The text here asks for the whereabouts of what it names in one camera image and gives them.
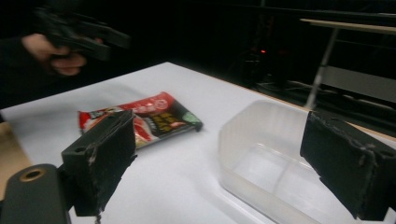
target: dark background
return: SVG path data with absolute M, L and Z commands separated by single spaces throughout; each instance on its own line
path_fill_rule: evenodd
M 67 1 L 80 4 L 78 13 L 104 21 L 129 35 L 131 47 L 113 48 L 108 62 L 89 59 L 78 76 L 63 78 L 30 94 L 8 97 L 1 102 L 2 108 L 163 62 L 179 64 L 250 89 L 270 79 L 279 90 L 275 96 L 282 98 L 288 95 L 282 90 L 288 87 L 289 81 L 312 84 L 331 34 L 331 29 L 309 25 L 300 18 L 306 15 L 307 18 L 394 25 L 394 17 L 384 19 L 378 13 L 396 13 L 393 0 L 50 0 L 49 3 Z M 25 34 L 32 25 L 33 10 L 44 3 L 0 0 L 0 37 Z M 290 11 L 262 10 L 262 6 Z M 341 14 L 334 16 L 334 11 Z M 365 14 L 349 16 L 354 13 Z M 330 58 L 331 65 L 396 79 L 394 35 L 341 31 L 340 38 L 362 44 L 337 43 Z M 387 114 L 386 118 L 396 122 L 394 114 Z M 384 126 L 384 122 L 375 125 Z M 394 123 L 385 126 L 391 130 Z

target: translucent white container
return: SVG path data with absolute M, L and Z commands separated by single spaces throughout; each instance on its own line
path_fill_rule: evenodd
M 221 185 L 276 223 L 357 224 L 300 156 L 308 112 L 257 101 L 219 134 Z

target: chip bag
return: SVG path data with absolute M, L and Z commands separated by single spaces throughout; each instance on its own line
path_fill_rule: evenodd
M 115 105 L 91 112 L 78 111 L 79 127 L 83 133 L 106 116 L 122 110 L 132 110 L 136 148 L 158 142 L 166 137 L 188 130 L 199 132 L 203 123 L 169 93 Z

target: black sleeve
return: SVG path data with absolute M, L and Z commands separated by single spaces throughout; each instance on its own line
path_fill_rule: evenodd
M 57 79 L 25 49 L 20 38 L 0 40 L 0 94 L 25 94 Z

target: clear plastic bin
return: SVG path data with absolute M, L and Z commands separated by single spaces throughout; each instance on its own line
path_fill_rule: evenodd
M 308 112 L 257 101 L 219 134 L 221 185 L 282 224 L 357 224 L 300 156 Z

